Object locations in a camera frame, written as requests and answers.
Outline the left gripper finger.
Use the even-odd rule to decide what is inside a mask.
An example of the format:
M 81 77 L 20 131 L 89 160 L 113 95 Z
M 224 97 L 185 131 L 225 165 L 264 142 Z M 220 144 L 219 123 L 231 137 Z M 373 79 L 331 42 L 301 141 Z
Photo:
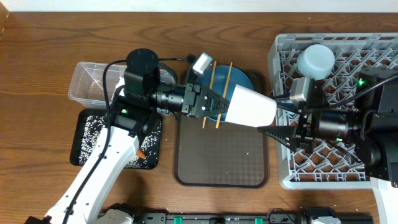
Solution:
M 199 96 L 200 106 L 229 106 L 230 101 L 202 85 Z
M 218 114 L 223 114 L 228 111 L 229 102 L 227 103 L 201 103 L 197 108 L 197 116 L 199 118 L 205 116 L 214 116 Z

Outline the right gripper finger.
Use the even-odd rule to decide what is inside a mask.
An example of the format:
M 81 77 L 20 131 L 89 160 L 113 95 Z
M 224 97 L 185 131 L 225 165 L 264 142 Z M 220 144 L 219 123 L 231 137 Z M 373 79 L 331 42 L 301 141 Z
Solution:
M 280 109 L 296 114 L 303 113 L 303 101 L 290 99 L 288 95 L 274 96 L 273 99 L 276 101 L 277 107 Z
M 297 128 L 295 126 L 261 126 L 257 130 L 266 136 L 273 138 L 290 151 L 297 151 Z

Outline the pink cup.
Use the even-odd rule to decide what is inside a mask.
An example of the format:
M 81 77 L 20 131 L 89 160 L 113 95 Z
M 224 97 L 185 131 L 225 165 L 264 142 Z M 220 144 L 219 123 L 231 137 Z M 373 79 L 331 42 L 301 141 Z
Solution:
M 250 127 L 270 126 L 277 112 L 272 98 L 236 85 L 226 113 L 225 122 Z

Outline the light blue rice bowl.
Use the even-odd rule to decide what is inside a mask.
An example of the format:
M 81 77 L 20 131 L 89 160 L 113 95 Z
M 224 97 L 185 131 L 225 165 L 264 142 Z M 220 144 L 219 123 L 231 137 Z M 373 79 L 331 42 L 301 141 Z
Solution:
M 297 58 L 299 72 L 308 78 L 322 80 L 330 75 L 335 64 L 331 49 L 321 44 L 307 47 Z

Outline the orange carrot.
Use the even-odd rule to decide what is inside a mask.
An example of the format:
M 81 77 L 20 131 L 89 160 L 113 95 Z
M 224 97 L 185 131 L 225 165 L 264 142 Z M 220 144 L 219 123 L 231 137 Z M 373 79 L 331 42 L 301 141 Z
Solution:
M 145 159 L 145 158 L 146 158 L 146 155 L 145 155 L 142 151 L 137 151 L 137 152 L 136 152 L 136 155 L 137 155 L 139 158 L 141 158 L 141 159 Z

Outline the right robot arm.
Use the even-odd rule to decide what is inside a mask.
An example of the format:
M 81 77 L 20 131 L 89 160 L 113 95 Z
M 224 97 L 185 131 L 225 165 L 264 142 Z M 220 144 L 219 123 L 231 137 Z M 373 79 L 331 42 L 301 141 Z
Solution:
M 299 115 L 298 124 L 257 130 L 292 152 L 303 149 L 311 154 L 315 140 L 323 139 L 362 162 L 380 222 L 397 223 L 397 71 L 360 70 L 356 93 L 332 105 L 315 81 L 294 81 L 289 93 L 274 99 L 278 108 Z

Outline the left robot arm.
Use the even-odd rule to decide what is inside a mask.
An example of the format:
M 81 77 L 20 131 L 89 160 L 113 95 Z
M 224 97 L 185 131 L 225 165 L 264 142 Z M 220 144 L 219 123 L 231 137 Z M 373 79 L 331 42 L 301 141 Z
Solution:
M 89 158 L 61 199 L 43 218 L 27 223 L 133 223 L 134 214 L 119 205 L 100 210 L 125 165 L 140 150 L 161 115 L 171 113 L 202 118 L 227 112 L 229 101 L 201 84 L 184 86 L 160 81 L 162 59 L 150 49 L 133 50 L 123 78 L 112 96 L 104 94 L 105 127 Z

